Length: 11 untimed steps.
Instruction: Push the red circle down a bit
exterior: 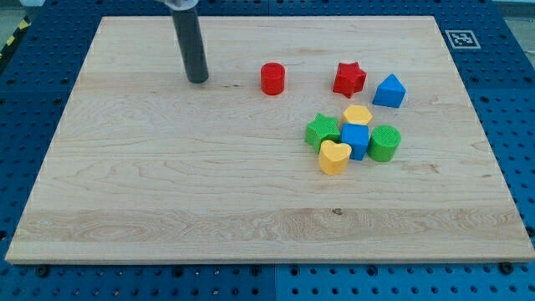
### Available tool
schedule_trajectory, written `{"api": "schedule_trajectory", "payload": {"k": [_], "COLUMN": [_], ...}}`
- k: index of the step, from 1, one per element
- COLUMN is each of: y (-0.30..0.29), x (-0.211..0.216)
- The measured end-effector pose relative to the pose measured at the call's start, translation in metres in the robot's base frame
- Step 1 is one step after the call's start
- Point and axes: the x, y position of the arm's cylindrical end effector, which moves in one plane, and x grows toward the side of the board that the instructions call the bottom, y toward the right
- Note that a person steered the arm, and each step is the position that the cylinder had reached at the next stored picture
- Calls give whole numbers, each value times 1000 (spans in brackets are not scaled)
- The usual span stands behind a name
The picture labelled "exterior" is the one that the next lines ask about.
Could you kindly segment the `silver rod mount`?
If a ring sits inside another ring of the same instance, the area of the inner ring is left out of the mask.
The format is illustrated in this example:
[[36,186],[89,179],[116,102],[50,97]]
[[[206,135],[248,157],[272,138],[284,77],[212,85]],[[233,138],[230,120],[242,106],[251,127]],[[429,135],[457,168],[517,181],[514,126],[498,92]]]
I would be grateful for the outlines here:
[[168,8],[175,11],[185,11],[194,8],[199,0],[160,0]]

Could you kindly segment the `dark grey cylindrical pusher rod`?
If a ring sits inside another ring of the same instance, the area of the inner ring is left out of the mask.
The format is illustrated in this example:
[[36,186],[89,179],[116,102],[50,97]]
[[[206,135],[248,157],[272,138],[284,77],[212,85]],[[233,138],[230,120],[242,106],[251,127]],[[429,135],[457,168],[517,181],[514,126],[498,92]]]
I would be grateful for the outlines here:
[[196,8],[171,11],[187,79],[193,84],[208,80],[209,73]]

